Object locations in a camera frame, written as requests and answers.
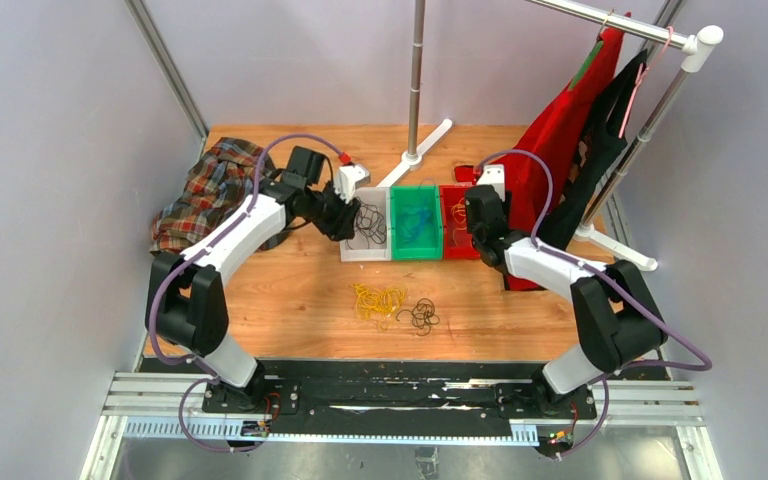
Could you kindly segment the plaid shirt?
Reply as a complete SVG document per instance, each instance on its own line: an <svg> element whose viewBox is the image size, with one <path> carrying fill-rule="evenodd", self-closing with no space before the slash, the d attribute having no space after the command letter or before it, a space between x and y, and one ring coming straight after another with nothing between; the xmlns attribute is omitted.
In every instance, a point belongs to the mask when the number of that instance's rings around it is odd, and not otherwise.
<svg viewBox="0 0 768 480"><path fill-rule="evenodd" d="M187 173L182 193L155 215L149 253L180 253L219 227L249 195L262 147L222 137Z"/></svg>

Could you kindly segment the pink hanger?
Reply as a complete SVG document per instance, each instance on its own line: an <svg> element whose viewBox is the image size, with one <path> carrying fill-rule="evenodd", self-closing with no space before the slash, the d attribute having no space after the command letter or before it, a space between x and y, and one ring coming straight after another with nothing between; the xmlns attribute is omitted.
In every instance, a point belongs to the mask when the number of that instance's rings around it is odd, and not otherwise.
<svg viewBox="0 0 768 480"><path fill-rule="evenodd" d="M635 103L635 100L636 100L636 97L637 97L637 94L639 92L640 87L645 82L646 77L648 76L648 74L651 71L651 69L660 62L660 60L663 57L664 53L666 52L666 50L670 47L670 45L672 43L672 37L674 35L674 27L672 25L668 25L668 26L665 27L665 29L668 32L666 43L661 47L660 51L656 55L654 55L650 60L647 61L646 65L640 65L639 68L638 68L638 72L637 72L637 75L635 77L634 87L633 87L633 90L632 90L631 95L629 97L629 102L628 102L627 108L626 108L626 110L624 112L622 123L620 125L620 129L619 129L619 132L618 132L618 137L619 138L624 138L625 137L627 126L628 126L628 123L629 123L629 120L630 120L630 117L631 117L631 113L632 113L632 110L634 108L634 103Z"/></svg>

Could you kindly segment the white plastic bin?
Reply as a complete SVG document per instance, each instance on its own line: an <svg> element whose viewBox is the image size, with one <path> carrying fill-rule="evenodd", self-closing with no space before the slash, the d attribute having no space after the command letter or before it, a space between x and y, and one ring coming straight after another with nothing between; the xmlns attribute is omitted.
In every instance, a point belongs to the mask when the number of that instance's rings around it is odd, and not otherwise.
<svg viewBox="0 0 768 480"><path fill-rule="evenodd" d="M364 187L355 197L361 201L355 220L355 237L340 243L340 260L391 261L390 189Z"/></svg>

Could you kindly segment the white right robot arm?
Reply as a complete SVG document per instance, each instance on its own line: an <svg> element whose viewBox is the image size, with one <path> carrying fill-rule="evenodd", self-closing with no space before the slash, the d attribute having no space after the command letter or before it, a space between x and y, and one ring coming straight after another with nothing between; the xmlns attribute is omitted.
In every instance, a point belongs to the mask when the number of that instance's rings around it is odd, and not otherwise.
<svg viewBox="0 0 768 480"><path fill-rule="evenodd" d="M578 341L532 377L531 400L542 415L568 408L572 393L663 345L659 310L641 271L631 262L588 261L509 227L503 202L488 185L465 193L467 230L482 262L568 301Z"/></svg>

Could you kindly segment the black garment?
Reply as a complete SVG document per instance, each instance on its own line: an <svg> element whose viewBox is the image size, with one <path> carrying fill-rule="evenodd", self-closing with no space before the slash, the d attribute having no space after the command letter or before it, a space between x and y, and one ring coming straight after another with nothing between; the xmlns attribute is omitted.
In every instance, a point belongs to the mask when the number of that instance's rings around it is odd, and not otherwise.
<svg viewBox="0 0 768 480"><path fill-rule="evenodd" d="M567 248L600 179L627 147L624 118L638 74L647 66L647 57L645 52L638 53L595 97L580 132L560 201L539 228L538 237L543 242Z"/></svg>

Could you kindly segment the green hanger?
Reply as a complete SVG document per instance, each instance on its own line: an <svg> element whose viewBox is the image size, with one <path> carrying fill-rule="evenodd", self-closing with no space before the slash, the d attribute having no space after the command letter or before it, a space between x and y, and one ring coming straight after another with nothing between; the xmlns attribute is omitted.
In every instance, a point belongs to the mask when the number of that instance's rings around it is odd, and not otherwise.
<svg viewBox="0 0 768 480"><path fill-rule="evenodd" d="M585 57L582 65L578 68L574 76L571 78L571 80L567 84L568 91L574 90L576 85L584 78L584 76L587 74L587 72L591 68L593 62L598 58L598 55L601 52L603 45L604 45L604 42L601 39L597 40L594 43L590 52Z"/></svg>

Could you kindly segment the green plastic bin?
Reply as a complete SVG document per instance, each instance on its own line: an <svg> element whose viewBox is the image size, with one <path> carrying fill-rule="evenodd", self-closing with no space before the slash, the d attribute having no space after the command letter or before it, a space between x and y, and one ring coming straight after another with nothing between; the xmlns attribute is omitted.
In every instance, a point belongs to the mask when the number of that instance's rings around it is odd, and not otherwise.
<svg viewBox="0 0 768 480"><path fill-rule="evenodd" d="M437 185L392 187L390 222L394 261L442 259L443 224Z"/></svg>

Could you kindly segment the red plastic bin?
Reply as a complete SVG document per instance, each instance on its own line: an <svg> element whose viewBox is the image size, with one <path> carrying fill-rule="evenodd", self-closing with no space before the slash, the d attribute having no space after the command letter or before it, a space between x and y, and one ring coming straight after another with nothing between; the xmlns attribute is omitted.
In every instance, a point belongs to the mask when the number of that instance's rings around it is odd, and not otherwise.
<svg viewBox="0 0 768 480"><path fill-rule="evenodd" d="M480 257L472 245L472 236L467 231L464 196L469 188L469 184L439 187L445 260L477 260Z"/></svg>

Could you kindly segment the silver clothes rack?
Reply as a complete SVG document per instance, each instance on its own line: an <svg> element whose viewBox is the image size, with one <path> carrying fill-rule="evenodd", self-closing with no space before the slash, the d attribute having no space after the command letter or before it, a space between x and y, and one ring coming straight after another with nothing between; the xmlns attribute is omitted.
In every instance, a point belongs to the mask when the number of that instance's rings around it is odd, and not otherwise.
<svg viewBox="0 0 768 480"><path fill-rule="evenodd" d="M589 242L616 258L628 260L641 270L651 272L658 267L656 259L646 256L620 241L598 232L593 226L593 218L613 195L616 187L625 177L632 163L651 140L657 127L673 105L685 80L690 75L699 72L714 49L721 44L724 39L724 30L717 25L708 25L701 28L694 35L683 35L667 29L666 26L674 19L683 6L681 1L664 2L657 17L657 22L654 24L622 17L607 10L576 1L548 0L539 1L537 4L544 8L596 23L602 27L617 28L643 39L646 45L659 43L667 48L675 48L686 55L686 58L681 63L680 70L652 110L649 118L640 128L630 146L625 150L617 166L611 171L606 183L586 211L574 235L576 240ZM416 1L414 3L407 147L401 155L400 162L378 183L380 187L393 186L409 172L420 169L423 163L423 156L441 141L454 125L451 119L446 118L423 141L418 140L425 11L426 3L424 1Z"/></svg>

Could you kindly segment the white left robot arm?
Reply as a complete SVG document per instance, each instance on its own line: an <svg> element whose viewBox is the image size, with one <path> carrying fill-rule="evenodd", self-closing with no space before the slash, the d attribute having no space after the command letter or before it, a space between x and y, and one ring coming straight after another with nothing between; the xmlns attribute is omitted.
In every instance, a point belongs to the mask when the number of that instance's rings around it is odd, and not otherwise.
<svg viewBox="0 0 768 480"><path fill-rule="evenodd" d="M341 154L340 165L322 190L326 155L295 147L276 174L258 172L242 205L206 238L180 254L163 252L152 262L145 325L152 343L163 339L185 350L182 361L200 363L229 385L228 400L243 413L258 411L266 386L258 360L233 339L225 287L268 240L296 219L309 222L331 241L353 238L361 202L357 191L369 171Z"/></svg>

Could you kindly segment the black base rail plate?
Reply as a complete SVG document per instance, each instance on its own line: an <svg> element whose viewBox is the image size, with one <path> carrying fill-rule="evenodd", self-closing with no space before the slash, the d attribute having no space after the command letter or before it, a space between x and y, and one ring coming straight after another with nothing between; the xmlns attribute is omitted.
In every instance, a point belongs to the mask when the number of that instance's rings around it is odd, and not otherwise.
<svg viewBox="0 0 768 480"><path fill-rule="evenodd" d="M500 438L523 422L556 431L611 418L621 389L579 387L552 400L536 362L266 359L245 389L207 380L184 417L223 415L249 432L316 437Z"/></svg>

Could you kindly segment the red sweater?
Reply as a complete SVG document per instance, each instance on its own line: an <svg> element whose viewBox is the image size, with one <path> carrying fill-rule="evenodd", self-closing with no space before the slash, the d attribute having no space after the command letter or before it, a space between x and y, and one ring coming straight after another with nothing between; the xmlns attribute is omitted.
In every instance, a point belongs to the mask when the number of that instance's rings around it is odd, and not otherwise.
<svg viewBox="0 0 768 480"><path fill-rule="evenodd" d="M595 97L614 78L624 36L618 28L602 29L595 42L601 39L604 45L584 78L572 91L566 85L514 146L544 161L553 180L551 187L540 165L528 156L506 154L492 162L505 167L505 206L511 229L529 233L547 193L552 194L550 206L558 205L580 132Z"/></svg>

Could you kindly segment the aluminium frame rail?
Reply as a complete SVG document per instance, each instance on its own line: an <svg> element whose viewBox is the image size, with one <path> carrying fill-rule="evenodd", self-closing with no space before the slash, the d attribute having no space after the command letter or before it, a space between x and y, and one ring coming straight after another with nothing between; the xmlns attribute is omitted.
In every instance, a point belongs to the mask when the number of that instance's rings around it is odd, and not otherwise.
<svg viewBox="0 0 768 480"><path fill-rule="evenodd" d="M531 448L559 461L613 429L664 428L693 479L722 472L694 389L672 380L609 380L554 414L525 400L522 379L410 380L269 376L269 406L242 412L205 374L117 373L82 477L109 479L127 438L183 439L230 453L249 442Z"/></svg>

